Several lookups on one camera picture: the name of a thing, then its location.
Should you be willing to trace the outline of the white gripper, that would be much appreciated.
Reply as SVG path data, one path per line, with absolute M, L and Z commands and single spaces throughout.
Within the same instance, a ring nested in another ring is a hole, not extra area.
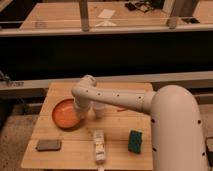
M 104 116 L 106 111 L 106 105 L 97 101 L 89 101 L 84 106 L 80 105 L 77 100 L 73 102 L 74 111 L 78 118 L 84 119 L 89 110 L 92 109 L 96 118 Z

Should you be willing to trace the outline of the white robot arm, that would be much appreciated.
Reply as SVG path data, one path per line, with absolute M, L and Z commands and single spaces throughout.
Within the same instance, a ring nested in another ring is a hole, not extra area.
M 78 112 L 88 111 L 97 101 L 149 115 L 153 171 L 209 171 L 201 114 L 187 89 L 178 85 L 157 91 L 105 89 L 86 75 L 71 92 Z

